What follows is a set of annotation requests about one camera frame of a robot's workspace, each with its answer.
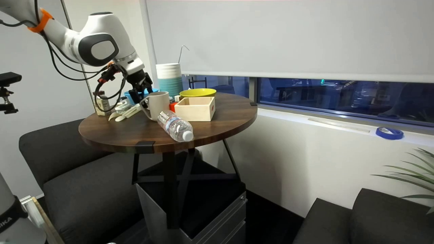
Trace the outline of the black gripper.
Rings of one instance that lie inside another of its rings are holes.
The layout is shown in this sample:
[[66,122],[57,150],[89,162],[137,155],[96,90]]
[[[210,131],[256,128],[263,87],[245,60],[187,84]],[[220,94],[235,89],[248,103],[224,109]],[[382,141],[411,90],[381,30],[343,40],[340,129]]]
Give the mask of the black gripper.
[[127,82],[136,93],[152,91],[152,79],[144,71],[129,75]]

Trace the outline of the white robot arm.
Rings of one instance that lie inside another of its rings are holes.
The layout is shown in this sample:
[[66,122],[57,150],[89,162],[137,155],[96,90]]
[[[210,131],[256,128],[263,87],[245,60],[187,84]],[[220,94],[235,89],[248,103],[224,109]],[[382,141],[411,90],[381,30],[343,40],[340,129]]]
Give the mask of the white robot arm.
[[98,87],[121,72],[134,93],[152,91],[152,80],[137,56],[130,38],[113,13],[89,14],[84,28],[75,32],[39,9],[38,0],[0,0],[0,11],[41,34],[73,63],[103,67]]

